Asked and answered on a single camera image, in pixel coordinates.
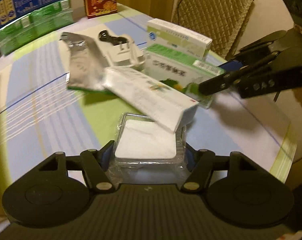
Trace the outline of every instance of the table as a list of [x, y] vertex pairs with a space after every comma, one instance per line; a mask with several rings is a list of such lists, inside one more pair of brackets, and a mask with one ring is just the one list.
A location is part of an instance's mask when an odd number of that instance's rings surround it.
[[[115, 96], [65, 88], [68, 50], [60, 33], [76, 32], [97, 39], [98, 32], [130, 35], [146, 47], [151, 17], [119, 5], [118, 13], [79, 22], [52, 32], [0, 58], [1, 191], [56, 151], [78, 155], [100, 149], [115, 138], [122, 113], [136, 111]], [[225, 62], [215, 53], [207, 61]], [[219, 93], [210, 109], [199, 108], [187, 128], [187, 142], [217, 155], [240, 151], [284, 182], [296, 143], [290, 120], [267, 97], [241, 99]]]

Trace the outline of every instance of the quilted beige panel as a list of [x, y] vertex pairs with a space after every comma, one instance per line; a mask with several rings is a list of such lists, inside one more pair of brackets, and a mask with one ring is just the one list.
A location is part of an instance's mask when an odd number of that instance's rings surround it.
[[[232, 45], [244, 31], [253, 1], [183, 0], [179, 6], [179, 25], [211, 37], [211, 49], [225, 58], [235, 51]], [[171, 21], [178, 24], [177, 8]]]

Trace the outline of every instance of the foil packet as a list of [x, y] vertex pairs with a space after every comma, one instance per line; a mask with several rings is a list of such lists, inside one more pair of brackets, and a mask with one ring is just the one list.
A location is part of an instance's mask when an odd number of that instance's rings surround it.
[[63, 32], [60, 40], [64, 41], [70, 50], [68, 89], [108, 92], [102, 83], [104, 68], [110, 65], [94, 39]]

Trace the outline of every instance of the barcode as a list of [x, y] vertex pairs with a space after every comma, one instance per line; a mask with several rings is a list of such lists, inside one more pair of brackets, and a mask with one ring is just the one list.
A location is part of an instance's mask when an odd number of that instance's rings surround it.
[[63, 0], [60, 2], [60, 4], [61, 4], [62, 11], [70, 8], [69, 0]]
[[26, 28], [27, 26], [29, 26], [30, 25], [29, 17], [26, 16], [26, 17], [22, 18], [21, 23], [22, 23], [23, 28]]
[[209, 65], [203, 61], [200, 61], [200, 60], [196, 60], [193, 62], [193, 66], [195, 67], [198, 67], [198, 68], [201, 68], [215, 76], [219, 76], [220, 74], [222, 74], [223, 70], [219, 67], [214, 67], [212, 65]]

